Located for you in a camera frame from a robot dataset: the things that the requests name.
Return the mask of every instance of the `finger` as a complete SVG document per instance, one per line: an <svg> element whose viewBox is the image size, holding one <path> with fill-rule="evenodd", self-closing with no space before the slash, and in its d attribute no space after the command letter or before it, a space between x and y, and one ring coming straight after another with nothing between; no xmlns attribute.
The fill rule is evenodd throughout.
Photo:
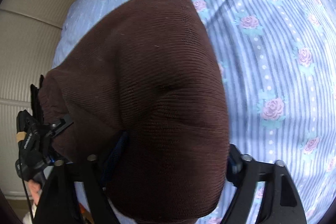
<svg viewBox="0 0 336 224"><path fill-rule="evenodd" d="M41 190L41 185L33 180L28 181L28 187L31 192L38 192Z"/></svg>

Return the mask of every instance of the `hand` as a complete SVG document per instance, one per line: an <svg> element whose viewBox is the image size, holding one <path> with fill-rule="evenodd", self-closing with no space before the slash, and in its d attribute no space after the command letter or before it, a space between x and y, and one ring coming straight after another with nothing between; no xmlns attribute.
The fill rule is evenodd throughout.
<svg viewBox="0 0 336 224"><path fill-rule="evenodd" d="M33 201L35 205L39 203L40 195L39 190L41 190L41 185L33 180L28 181L28 188L31 193L31 197L33 198Z"/></svg>

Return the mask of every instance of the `black metal bracket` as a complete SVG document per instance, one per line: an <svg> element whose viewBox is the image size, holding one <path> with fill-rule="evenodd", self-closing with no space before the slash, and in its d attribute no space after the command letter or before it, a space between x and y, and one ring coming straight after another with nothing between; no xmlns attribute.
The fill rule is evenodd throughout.
<svg viewBox="0 0 336 224"><path fill-rule="evenodd" d="M51 136L52 138L54 138L72 124L73 121L71 120L70 115L65 114L62 118L58 119L50 125L50 131L48 132L46 137Z"/></svg>
<svg viewBox="0 0 336 224"><path fill-rule="evenodd" d="M231 144L227 179L237 190L221 224L246 223L259 181L265 182L265 188L256 224L307 224L300 196L282 160L258 162Z"/></svg>

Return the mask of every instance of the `beige upholstered headboard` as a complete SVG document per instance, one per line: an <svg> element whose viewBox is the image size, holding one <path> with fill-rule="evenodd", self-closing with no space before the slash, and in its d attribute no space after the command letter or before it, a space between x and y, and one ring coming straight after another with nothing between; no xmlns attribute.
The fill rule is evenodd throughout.
<svg viewBox="0 0 336 224"><path fill-rule="evenodd" d="M30 110L30 84L51 69L63 22L75 0L3 0L0 4L0 188L7 198L24 192L18 157L16 115Z"/></svg>

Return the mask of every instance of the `black mount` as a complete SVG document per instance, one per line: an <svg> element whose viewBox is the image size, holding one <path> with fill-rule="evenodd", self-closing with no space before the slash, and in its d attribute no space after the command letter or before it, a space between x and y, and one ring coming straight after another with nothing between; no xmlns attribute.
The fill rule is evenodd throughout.
<svg viewBox="0 0 336 224"><path fill-rule="evenodd" d="M265 188L256 224L307 224L298 191L282 160L259 162L230 144L226 178L237 190L221 224L246 223L259 181L265 182Z"/></svg>
<svg viewBox="0 0 336 224"><path fill-rule="evenodd" d="M33 179L42 186L46 179L43 170L61 158L51 147L51 139L72 124L68 114L52 125L41 125L28 111L20 111L16 118L17 132L26 132L24 140L18 142L21 157L15 163L16 173L25 181Z"/></svg>

